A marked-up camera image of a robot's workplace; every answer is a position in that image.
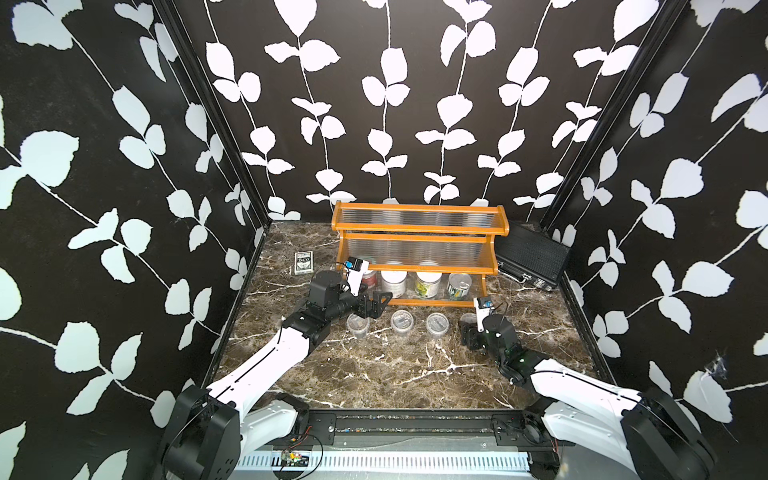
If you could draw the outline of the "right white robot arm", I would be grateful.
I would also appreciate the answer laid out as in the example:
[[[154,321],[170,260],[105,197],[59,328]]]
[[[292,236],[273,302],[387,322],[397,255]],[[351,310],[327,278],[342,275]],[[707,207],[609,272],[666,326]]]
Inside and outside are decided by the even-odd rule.
[[[473,301],[462,342],[485,351],[510,384],[548,401],[540,418],[557,440],[610,458],[641,479],[708,479],[717,456],[691,416],[666,392],[622,388],[578,373],[520,342],[489,297]]]

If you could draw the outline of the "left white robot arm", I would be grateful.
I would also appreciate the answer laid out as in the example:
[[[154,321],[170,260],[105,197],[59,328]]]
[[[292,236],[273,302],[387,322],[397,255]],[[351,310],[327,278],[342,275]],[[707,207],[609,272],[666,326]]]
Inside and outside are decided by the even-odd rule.
[[[377,319],[392,293],[368,292],[366,261],[316,273],[307,295],[274,337],[231,373],[206,387],[186,388],[176,400],[157,453],[163,479],[227,479],[245,455],[306,425],[304,402],[289,396],[255,404],[328,336],[333,322],[355,314]]]

